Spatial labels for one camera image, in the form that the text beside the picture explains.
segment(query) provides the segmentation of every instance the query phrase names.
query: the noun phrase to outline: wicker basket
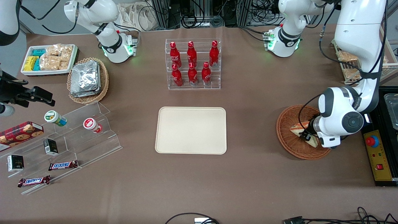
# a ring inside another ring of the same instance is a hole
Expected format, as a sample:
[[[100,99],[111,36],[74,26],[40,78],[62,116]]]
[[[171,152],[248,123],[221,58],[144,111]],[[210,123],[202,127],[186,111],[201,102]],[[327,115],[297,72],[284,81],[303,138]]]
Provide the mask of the wicker basket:
[[[75,101],[76,103],[81,103],[81,104],[90,104],[94,101],[100,101],[102,100],[102,98],[104,98],[106,92],[108,91],[108,86],[109,86],[109,76],[108,76],[108,71],[105,68],[105,65],[102,63],[101,60],[97,59],[97,58],[85,58],[81,61],[78,61],[76,64],[82,64],[82,63],[86,63],[88,61],[96,61],[99,64],[99,73],[100,73],[100,77],[101,77],[101,88],[102,91],[98,94],[98,95],[92,95],[92,96],[85,96],[85,97],[74,97],[71,94],[69,94],[69,98],[71,98],[73,101]],[[68,74],[68,82],[66,83],[66,87],[68,88],[68,90],[70,91],[70,79],[71,79],[71,75],[72,75],[72,70],[69,71]]]
[[[290,131],[291,126],[299,122],[298,114],[301,107],[302,105],[290,106],[279,115],[276,123],[279,141],[289,153],[300,159],[315,160],[325,157],[330,152],[329,148],[323,148],[320,143],[314,148]],[[301,112],[300,119],[308,121],[317,113],[319,111],[316,108],[306,106]]]

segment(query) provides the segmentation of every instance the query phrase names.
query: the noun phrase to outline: brown table surface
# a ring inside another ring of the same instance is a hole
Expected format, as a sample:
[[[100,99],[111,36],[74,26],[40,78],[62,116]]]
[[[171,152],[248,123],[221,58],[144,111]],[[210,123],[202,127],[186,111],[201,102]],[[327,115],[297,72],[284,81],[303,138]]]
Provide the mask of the brown table surface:
[[[323,43],[333,56],[330,27]],[[104,62],[110,84],[101,103],[111,111],[109,123],[123,149],[28,196],[7,179],[3,164],[0,222],[163,224],[177,213],[200,212],[224,224],[263,224],[298,215],[356,218],[358,206],[379,218],[398,215],[397,189],[374,186],[360,133],[317,161],[295,158],[278,141],[275,124],[286,107],[342,85],[340,66],[319,51],[318,33],[305,29],[300,48],[289,58],[278,58],[238,28],[143,32],[137,56],[121,64],[105,58],[94,35],[28,34],[28,46],[73,43],[79,59]],[[212,37],[222,39],[221,90],[168,90],[165,39]],[[82,106],[68,98],[66,76],[19,78],[52,92],[54,109],[62,114]],[[157,117],[163,106],[225,108],[226,153],[157,153]],[[0,118],[0,130],[26,120],[42,124],[50,109],[41,103],[16,106],[13,116]],[[172,223],[193,223],[193,216]]]

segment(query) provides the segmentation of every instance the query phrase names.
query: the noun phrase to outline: red switch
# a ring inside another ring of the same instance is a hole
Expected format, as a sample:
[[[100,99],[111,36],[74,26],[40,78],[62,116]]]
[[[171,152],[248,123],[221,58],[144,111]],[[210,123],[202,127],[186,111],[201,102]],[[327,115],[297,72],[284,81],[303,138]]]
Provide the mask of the red switch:
[[[365,139],[365,143],[373,148],[376,148],[379,145],[378,138],[376,136],[370,136]]]

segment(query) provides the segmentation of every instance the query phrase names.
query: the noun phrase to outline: red cookie box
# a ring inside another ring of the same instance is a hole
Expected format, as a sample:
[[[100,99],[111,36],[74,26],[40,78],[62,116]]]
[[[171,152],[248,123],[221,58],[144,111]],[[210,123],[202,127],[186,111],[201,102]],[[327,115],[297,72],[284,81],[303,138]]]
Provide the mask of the red cookie box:
[[[0,132],[0,151],[19,145],[42,134],[44,134],[43,126],[26,121]]]

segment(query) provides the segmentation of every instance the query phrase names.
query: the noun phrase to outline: small black box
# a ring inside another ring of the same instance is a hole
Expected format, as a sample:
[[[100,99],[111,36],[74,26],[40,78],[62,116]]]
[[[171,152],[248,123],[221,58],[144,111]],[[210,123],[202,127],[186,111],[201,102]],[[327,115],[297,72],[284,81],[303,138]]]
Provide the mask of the small black box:
[[[21,171],[23,170],[23,156],[9,155],[7,157],[8,171]]]
[[[46,139],[43,143],[47,155],[58,155],[57,143],[54,140]]]

